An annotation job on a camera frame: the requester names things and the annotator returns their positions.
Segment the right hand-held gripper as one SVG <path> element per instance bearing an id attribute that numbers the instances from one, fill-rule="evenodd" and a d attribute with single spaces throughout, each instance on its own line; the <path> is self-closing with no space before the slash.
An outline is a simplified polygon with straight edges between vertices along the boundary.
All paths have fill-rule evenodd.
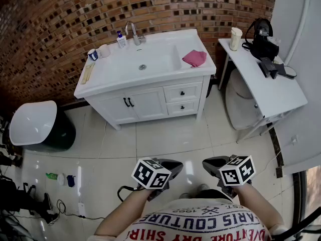
<path id="1" fill-rule="evenodd" d="M 203 160 L 202 165 L 211 176 L 219 179 L 217 186 L 230 198 L 237 196 L 233 187 L 250 184 L 256 174 L 251 155 L 211 157 Z"/>

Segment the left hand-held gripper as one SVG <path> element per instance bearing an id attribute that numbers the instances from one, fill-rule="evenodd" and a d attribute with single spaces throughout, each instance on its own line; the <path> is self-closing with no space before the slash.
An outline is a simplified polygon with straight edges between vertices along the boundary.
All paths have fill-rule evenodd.
<path id="1" fill-rule="evenodd" d="M 170 188 L 169 182 L 183 169 L 183 163 L 171 159 L 145 157 L 139 159 L 131 177 L 138 183 L 137 190 L 151 190 L 148 201 L 152 201 Z"/>

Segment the white drawer with black knob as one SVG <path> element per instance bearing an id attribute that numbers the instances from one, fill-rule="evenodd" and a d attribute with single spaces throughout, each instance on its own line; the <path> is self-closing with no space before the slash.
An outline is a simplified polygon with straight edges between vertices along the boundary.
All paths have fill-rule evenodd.
<path id="1" fill-rule="evenodd" d="M 167 103 L 199 99 L 203 82 L 192 82 L 177 85 L 164 86 L 164 94 Z"/>

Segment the person's right forearm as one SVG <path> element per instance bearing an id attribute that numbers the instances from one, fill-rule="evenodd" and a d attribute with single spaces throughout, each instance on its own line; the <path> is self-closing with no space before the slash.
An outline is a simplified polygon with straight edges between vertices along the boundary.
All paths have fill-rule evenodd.
<path id="1" fill-rule="evenodd" d="M 252 185 L 234 186 L 233 191 L 238 195 L 240 205 L 254 212 L 268 229 L 284 225 L 280 213 Z"/>

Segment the person's left forearm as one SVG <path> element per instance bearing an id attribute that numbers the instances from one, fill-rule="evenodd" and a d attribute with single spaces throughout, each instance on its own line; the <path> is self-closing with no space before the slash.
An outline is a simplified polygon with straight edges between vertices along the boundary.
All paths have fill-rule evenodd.
<path id="1" fill-rule="evenodd" d="M 148 189 L 133 191 L 101 222 L 95 235 L 119 236 L 133 222 L 141 217 L 147 199 L 152 192 L 153 190 Z"/>

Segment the small white drawer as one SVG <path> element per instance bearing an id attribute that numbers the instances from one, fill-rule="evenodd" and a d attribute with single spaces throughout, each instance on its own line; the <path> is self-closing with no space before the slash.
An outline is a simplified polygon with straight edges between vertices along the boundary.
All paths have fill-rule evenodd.
<path id="1" fill-rule="evenodd" d="M 197 114 L 198 106 L 199 106 L 198 99 L 167 103 L 168 113 L 171 116 Z"/>

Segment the beige chair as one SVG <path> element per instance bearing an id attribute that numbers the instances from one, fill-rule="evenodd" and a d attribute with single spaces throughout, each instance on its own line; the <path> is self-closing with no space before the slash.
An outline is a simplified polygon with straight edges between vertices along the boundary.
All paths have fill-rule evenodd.
<path id="1" fill-rule="evenodd" d="M 238 69 L 231 71 L 225 90 L 225 103 L 231 125 L 237 131 L 253 127 L 262 117 Z"/>

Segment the white vanity cabinet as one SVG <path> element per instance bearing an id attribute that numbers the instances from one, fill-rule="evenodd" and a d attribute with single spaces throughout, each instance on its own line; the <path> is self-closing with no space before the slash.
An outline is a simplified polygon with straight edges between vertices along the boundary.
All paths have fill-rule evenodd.
<path id="1" fill-rule="evenodd" d="M 169 80 L 104 92 L 85 100 L 116 130 L 122 124 L 195 115 L 202 117 L 210 76 Z"/>

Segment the white cabinet door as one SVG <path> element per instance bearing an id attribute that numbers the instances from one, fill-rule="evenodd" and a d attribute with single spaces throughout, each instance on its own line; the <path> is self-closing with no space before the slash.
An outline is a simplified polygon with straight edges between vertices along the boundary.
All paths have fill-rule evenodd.
<path id="1" fill-rule="evenodd" d="M 97 97 L 97 101 L 116 124 L 133 123 L 138 120 L 124 93 L 104 93 Z"/>
<path id="2" fill-rule="evenodd" d="M 142 89 L 126 93 L 127 100 L 140 120 L 167 117 L 168 110 L 162 87 Z"/>

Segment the white side table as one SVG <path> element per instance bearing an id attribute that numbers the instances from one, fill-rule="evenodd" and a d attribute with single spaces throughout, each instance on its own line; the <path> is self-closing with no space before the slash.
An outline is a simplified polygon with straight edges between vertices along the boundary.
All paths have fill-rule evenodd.
<path id="1" fill-rule="evenodd" d="M 223 83 L 227 63 L 231 60 L 243 77 L 262 114 L 259 121 L 248 133 L 239 137 L 237 142 L 248 138 L 259 127 L 267 123 L 272 124 L 268 128 L 272 129 L 293 111 L 307 104 L 306 96 L 296 80 L 282 76 L 277 76 L 275 79 L 266 78 L 259 68 L 259 60 L 249 51 L 241 45 L 236 51 L 232 51 L 229 47 L 229 38 L 221 38 L 218 41 L 227 53 L 219 89 Z"/>

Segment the round black mirror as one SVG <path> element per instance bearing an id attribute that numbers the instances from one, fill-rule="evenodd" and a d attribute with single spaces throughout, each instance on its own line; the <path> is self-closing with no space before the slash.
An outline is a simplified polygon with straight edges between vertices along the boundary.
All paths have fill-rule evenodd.
<path id="1" fill-rule="evenodd" d="M 297 72 L 293 68 L 289 66 L 284 66 L 284 70 L 286 78 L 295 79 L 297 77 Z"/>

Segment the white tub with green base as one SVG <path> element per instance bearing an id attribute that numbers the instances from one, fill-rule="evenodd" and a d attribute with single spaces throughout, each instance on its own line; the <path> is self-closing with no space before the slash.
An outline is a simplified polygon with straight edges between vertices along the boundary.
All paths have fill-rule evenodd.
<path id="1" fill-rule="evenodd" d="M 13 145 L 37 152 L 62 152 L 70 149 L 76 129 L 65 112 L 52 101 L 21 105 L 9 127 Z"/>

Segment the white cup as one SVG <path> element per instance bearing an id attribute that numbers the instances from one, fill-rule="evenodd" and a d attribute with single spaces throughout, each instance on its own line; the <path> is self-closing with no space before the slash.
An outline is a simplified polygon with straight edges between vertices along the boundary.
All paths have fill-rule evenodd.
<path id="1" fill-rule="evenodd" d="M 111 54 L 111 51 L 107 44 L 103 44 L 98 48 L 99 58 L 106 58 L 110 56 L 110 54 Z"/>

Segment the white blue soap bottle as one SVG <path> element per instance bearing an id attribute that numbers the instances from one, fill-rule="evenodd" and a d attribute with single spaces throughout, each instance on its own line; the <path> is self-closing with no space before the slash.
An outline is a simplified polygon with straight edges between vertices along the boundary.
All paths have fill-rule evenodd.
<path id="1" fill-rule="evenodd" d="M 124 36 L 121 31 L 117 31 L 117 42 L 121 49 L 127 46 L 126 36 Z"/>

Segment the chrome faucet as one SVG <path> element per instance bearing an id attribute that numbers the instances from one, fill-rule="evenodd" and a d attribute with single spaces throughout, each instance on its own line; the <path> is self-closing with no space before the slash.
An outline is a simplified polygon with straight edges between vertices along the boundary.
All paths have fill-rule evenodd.
<path id="1" fill-rule="evenodd" d="M 142 43 L 145 43 L 145 42 L 146 42 L 146 37 L 145 37 L 144 35 L 139 36 L 139 35 L 137 34 L 135 24 L 134 24 L 132 21 L 128 21 L 128 22 L 125 24 L 125 34 L 126 34 L 126 36 L 129 35 L 129 27 L 131 27 L 132 37 L 133 37 L 133 40 L 134 40 L 134 43 L 135 43 L 136 46 L 139 46 L 139 45 L 141 45 Z"/>

